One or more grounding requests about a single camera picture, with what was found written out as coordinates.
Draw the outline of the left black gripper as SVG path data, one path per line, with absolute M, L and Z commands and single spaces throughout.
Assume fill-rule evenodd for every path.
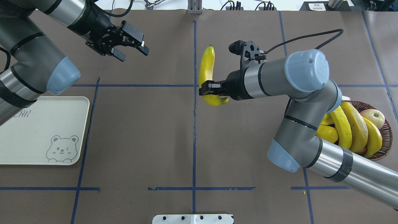
M 125 61 L 126 55 L 115 48 L 119 45 L 134 47 L 145 56 L 149 54 L 141 31 L 127 21 L 115 26 L 98 9 L 86 9 L 69 29 L 84 38 L 86 45 L 98 54 L 112 55 L 121 62 Z

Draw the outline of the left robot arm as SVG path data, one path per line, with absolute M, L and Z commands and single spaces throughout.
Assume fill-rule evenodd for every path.
M 81 77 L 80 71 L 63 52 L 35 25 L 30 15 L 41 11 L 86 40 L 86 45 L 102 56 L 120 61 L 125 55 L 117 46 L 134 47 L 147 56 L 144 35 L 127 21 L 120 26 L 112 14 L 96 5 L 95 0 L 2 0 L 1 50 L 17 62 L 1 72 L 1 124 L 30 107 L 46 92 L 58 95 Z

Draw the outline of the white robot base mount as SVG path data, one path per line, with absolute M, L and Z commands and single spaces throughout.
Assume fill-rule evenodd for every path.
M 234 224 L 231 214 L 159 214 L 153 224 Z

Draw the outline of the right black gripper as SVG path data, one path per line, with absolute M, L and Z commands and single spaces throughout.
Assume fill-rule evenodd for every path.
M 234 100 L 246 100 L 248 99 L 248 93 L 244 86 L 244 77 L 240 71 L 231 72 L 226 80 L 218 81 L 216 84 L 220 84 L 220 88 L 215 87 L 215 81 L 206 80 L 201 84 L 199 88 L 199 95 L 219 95 L 219 96 L 229 96 Z

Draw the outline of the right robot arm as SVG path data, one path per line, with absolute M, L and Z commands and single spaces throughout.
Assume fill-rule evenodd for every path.
M 240 70 L 224 81 L 213 81 L 215 50 L 205 49 L 200 64 L 199 95 L 212 96 L 220 104 L 267 96 L 292 99 L 267 152 L 276 166 L 296 172 L 305 167 L 333 182 L 342 182 L 397 209 L 397 172 L 355 155 L 316 136 L 325 114 L 342 101 L 337 84 L 329 78 L 329 65 L 317 49 L 256 63 L 241 62 Z

